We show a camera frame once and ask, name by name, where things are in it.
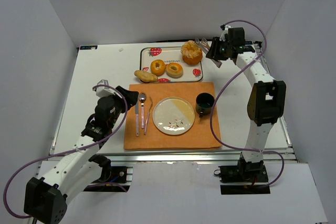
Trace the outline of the metal serving tongs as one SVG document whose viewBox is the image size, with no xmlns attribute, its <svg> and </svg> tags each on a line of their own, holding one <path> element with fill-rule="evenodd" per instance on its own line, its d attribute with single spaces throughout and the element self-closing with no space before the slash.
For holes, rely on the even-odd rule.
<svg viewBox="0 0 336 224">
<path fill-rule="evenodd" d="M 217 68 L 220 68 L 222 66 L 222 62 L 218 61 L 218 60 L 215 60 L 213 58 L 209 58 L 207 56 L 207 54 L 209 53 L 210 51 L 210 45 L 208 44 L 208 41 L 207 39 L 205 38 L 202 38 L 201 40 L 199 40 L 198 38 L 195 38 L 195 43 L 202 49 L 203 53 L 206 55 L 206 58 L 210 59 Z"/>
</svg>

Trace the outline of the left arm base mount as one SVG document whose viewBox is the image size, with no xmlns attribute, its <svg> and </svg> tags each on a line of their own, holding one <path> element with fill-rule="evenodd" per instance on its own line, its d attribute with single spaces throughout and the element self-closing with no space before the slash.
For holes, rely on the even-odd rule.
<svg viewBox="0 0 336 224">
<path fill-rule="evenodd" d="M 101 175 L 88 185 L 85 192 L 126 193 L 130 188 L 130 167 L 113 166 L 111 160 L 101 155 L 89 159 L 101 168 Z"/>
</svg>

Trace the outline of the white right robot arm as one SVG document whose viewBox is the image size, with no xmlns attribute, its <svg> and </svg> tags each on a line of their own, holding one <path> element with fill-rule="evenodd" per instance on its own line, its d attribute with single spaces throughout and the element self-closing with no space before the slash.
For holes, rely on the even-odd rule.
<svg viewBox="0 0 336 224">
<path fill-rule="evenodd" d="M 222 25 L 220 37 L 214 37 L 206 54 L 218 66 L 222 61 L 232 60 L 251 85 L 251 94 L 247 103 L 250 119 L 249 133 L 244 148 L 240 148 L 240 157 L 235 166 L 222 166 L 218 176 L 225 184 L 257 182 L 269 184 L 261 179 L 266 174 L 264 165 L 265 146 L 272 127 L 282 117 L 286 84 L 275 80 L 260 63 L 253 47 L 246 43 L 242 27 Z"/>
</svg>

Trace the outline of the light glazed donut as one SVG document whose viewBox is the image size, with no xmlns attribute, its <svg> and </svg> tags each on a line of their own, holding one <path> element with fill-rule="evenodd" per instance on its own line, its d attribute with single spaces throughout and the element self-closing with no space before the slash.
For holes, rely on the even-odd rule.
<svg viewBox="0 0 336 224">
<path fill-rule="evenodd" d="M 178 63 L 172 62 L 166 66 L 166 72 L 172 78 L 180 78 L 183 75 L 183 67 Z"/>
</svg>

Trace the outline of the large sugared round bread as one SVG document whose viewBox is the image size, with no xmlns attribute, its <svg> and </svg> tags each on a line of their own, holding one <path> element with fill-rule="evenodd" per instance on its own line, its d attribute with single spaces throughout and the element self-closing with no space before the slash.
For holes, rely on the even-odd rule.
<svg viewBox="0 0 336 224">
<path fill-rule="evenodd" d="M 203 52 L 193 40 L 189 40 L 181 47 L 183 61 L 188 65 L 196 65 L 201 62 Z"/>
</svg>

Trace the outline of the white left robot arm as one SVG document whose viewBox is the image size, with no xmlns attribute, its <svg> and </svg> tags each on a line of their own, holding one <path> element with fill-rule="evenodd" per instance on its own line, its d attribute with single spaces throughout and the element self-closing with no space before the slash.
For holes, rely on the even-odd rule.
<svg viewBox="0 0 336 224">
<path fill-rule="evenodd" d="M 98 84 L 94 90 L 99 97 L 95 112 L 87 119 L 71 153 L 26 185 L 24 212 L 42 223 L 60 223 L 71 201 L 109 169 L 111 161 L 98 151 L 113 133 L 119 115 L 138 101 L 137 91 L 121 86 L 112 89 Z"/>
</svg>

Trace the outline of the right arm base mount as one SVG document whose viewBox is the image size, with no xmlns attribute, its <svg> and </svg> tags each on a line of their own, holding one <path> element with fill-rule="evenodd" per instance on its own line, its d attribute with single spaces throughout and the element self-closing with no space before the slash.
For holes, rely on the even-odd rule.
<svg viewBox="0 0 336 224">
<path fill-rule="evenodd" d="M 240 157 L 236 165 L 223 165 L 214 170 L 220 180 L 222 195 L 270 194 L 268 174 L 263 161 L 247 162 Z"/>
</svg>

